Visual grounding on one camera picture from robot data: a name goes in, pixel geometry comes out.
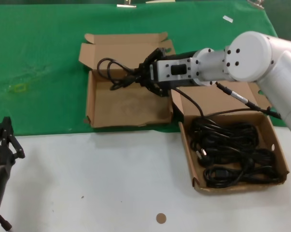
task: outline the cardboard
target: cardboard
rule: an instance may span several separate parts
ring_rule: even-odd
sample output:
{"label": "cardboard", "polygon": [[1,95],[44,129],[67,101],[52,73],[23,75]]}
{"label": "cardboard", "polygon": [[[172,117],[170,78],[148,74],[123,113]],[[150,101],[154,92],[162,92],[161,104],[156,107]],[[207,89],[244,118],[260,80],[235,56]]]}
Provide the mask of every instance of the cardboard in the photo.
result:
{"label": "cardboard", "polygon": [[[134,69],[156,48],[167,48],[167,55],[175,54],[167,33],[93,35],[86,34],[89,43],[81,45],[79,61],[91,68],[88,76],[86,116],[93,128],[113,126],[145,126],[170,123],[172,120],[171,97],[161,98],[139,84],[110,91],[112,83],[101,77],[96,69],[102,58],[113,58]],[[106,69],[108,62],[101,65]],[[117,65],[111,66],[114,77],[125,72]]]}
{"label": "cardboard", "polygon": [[[239,83],[239,82],[220,82],[227,86],[231,90],[237,92],[243,97],[249,99],[253,103],[259,105],[261,108],[266,109],[270,106],[270,103],[264,95],[259,94],[259,88],[255,83]],[[247,108],[243,103],[234,99],[233,97],[223,93],[216,85],[210,87],[180,87],[180,90],[189,95],[194,101],[196,101],[203,110],[204,115],[212,114],[220,111],[227,111],[233,109]],[[189,173],[192,179],[192,186],[197,191],[202,192],[238,192],[247,190],[258,190],[263,189],[270,185],[255,185],[240,183],[236,186],[228,188],[208,188],[203,178],[203,171],[205,168],[199,165],[197,161],[196,153],[191,150],[190,138],[187,134],[188,128],[190,127],[191,121],[196,117],[200,116],[198,109],[186,98],[181,96],[175,91],[172,91],[172,98],[175,105],[184,115],[184,122],[180,122],[180,131],[185,148],[185,154],[188,162]],[[229,125],[236,122],[250,122],[256,126],[259,134],[260,144],[259,147],[267,148],[271,150],[274,148],[277,160],[277,170],[282,176],[282,180],[278,184],[283,184],[287,179],[289,173],[288,165],[286,163],[284,154],[281,150],[280,143],[274,131],[274,127],[269,117],[265,116],[261,112],[256,111],[242,111],[234,112],[224,115],[213,116],[215,122],[219,124]],[[229,164],[230,168],[237,168],[238,164]]]}

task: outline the power cord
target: power cord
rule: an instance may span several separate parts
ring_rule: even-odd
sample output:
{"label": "power cord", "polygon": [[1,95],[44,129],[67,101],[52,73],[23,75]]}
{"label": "power cord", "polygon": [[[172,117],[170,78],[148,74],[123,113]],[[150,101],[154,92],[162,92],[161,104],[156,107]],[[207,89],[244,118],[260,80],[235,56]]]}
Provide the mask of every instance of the power cord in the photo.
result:
{"label": "power cord", "polygon": [[[100,69],[100,65],[104,61],[109,61],[108,65],[107,65],[107,75],[103,74],[101,69]],[[123,76],[122,78],[113,78],[111,75],[111,70],[110,70],[112,64],[116,64],[116,65],[120,66],[124,71],[126,71],[126,75]],[[110,80],[113,83],[113,86],[111,86],[110,90],[117,90],[119,88],[127,87],[138,80],[137,73],[134,70],[126,67],[125,65],[123,65],[123,64],[119,63],[118,61],[111,59],[111,58],[101,59],[97,64],[97,71],[98,71],[100,76]]]}
{"label": "power cord", "polygon": [[[210,119],[215,115],[239,111],[260,111],[269,115],[269,109],[262,110],[249,103],[248,107],[251,108],[221,111],[205,116],[200,105],[191,97],[177,88],[174,90],[193,103],[200,112],[200,117],[192,121],[188,133],[191,137],[191,149],[196,152],[199,164],[206,168],[203,177],[208,187],[220,189],[237,185],[239,182],[280,182],[280,175],[275,169],[275,154],[270,150],[257,148],[259,138],[255,126],[250,123],[222,126]],[[272,116],[280,118],[279,114],[275,114]],[[239,163],[240,168],[221,166],[230,163]]]}

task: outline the cardboard box flap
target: cardboard box flap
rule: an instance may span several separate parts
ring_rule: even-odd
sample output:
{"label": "cardboard box flap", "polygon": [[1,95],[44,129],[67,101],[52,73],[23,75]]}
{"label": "cardboard box flap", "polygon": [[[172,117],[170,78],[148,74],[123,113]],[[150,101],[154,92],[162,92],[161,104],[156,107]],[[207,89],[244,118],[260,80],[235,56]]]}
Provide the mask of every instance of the cardboard box flap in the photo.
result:
{"label": "cardboard box flap", "polygon": [[[81,45],[79,61],[93,70],[97,69],[98,62],[103,58],[115,59],[131,69],[137,68],[158,47],[165,47],[168,55],[175,54],[172,41],[165,40],[166,32],[129,35],[86,34],[85,38],[91,44],[83,43]],[[103,62],[100,68],[105,70],[107,65],[108,62]],[[112,70],[121,69],[115,64],[110,68]]]}
{"label": "cardboard box flap", "polygon": [[142,44],[159,43],[166,40],[167,32],[152,34],[121,34],[121,35],[93,35],[85,34],[85,39],[91,44]]}
{"label": "cardboard box flap", "polygon": [[86,65],[91,69],[95,69],[95,46],[93,44],[83,43],[81,44],[81,50],[79,55],[79,62]]}
{"label": "cardboard box flap", "polygon": [[[221,81],[220,83],[240,94],[244,98],[250,100],[251,102],[257,104],[263,109],[266,109],[268,106],[270,106],[270,103],[266,97],[258,93],[259,88],[255,83],[228,81]],[[248,108],[242,102],[222,92],[216,87],[216,85],[209,87],[180,87],[179,89],[185,92],[200,105],[204,115],[220,111]],[[198,109],[179,93],[172,91],[172,99],[177,108],[185,116],[200,115]]]}

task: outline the green cloth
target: green cloth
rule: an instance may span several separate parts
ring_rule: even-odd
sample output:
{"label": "green cloth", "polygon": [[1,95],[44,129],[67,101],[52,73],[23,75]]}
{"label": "green cloth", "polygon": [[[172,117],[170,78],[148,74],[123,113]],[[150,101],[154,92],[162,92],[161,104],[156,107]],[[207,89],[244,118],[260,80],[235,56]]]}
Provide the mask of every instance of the green cloth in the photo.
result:
{"label": "green cloth", "polygon": [[[167,31],[176,52],[182,53],[222,49],[247,30],[276,35],[265,11],[246,2],[139,4],[135,9],[110,4],[1,5],[0,122],[10,116],[17,135],[135,130],[94,130],[83,123],[87,71],[78,56],[84,34]],[[178,127],[173,122],[143,129]]]}

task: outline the cable connector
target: cable connector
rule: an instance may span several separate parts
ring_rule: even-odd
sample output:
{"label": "cable connector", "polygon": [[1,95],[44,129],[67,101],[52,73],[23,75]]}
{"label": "cable connector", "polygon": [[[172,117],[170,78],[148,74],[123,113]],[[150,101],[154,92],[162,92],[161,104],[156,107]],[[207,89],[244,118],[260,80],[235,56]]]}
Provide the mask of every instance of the cable connector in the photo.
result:
{"label": "cable connector", "polygon": [[10,231],[12,228],[12,225],[6,221],[1,215],[0,215],[0,224],[3,227],[4,230]]}
{"label": "cable connector", "polygon": [[198,156],[198,162],[202,167],[206,168],[213,164],[213,159],[207,156],[207,153],[204,149],[201,149],[201,152],[196,151],[196,154]]}

